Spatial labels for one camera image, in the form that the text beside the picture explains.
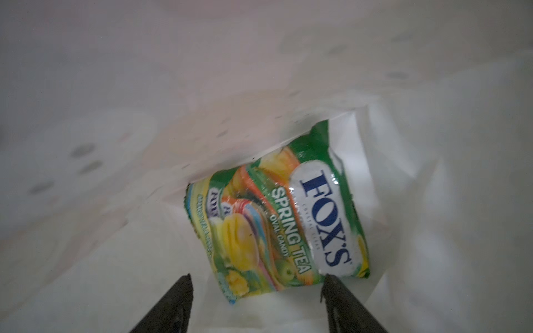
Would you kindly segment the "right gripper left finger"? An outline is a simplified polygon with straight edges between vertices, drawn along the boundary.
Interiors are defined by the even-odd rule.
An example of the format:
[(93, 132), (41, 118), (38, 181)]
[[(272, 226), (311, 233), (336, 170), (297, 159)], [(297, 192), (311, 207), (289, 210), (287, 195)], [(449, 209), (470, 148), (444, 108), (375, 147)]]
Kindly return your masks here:
[(182, 276), (130, 331), (180, 333), (187, 332), (194, 288), (190, 274)]

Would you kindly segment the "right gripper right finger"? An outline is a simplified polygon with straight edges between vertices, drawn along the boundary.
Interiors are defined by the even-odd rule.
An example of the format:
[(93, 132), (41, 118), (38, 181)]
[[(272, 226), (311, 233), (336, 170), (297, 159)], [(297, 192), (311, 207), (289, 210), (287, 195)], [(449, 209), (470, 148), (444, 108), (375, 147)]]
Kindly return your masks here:
[(387, 330), (334, 275), (327, 274), (321, 289), (331, 333), (386, 333)]

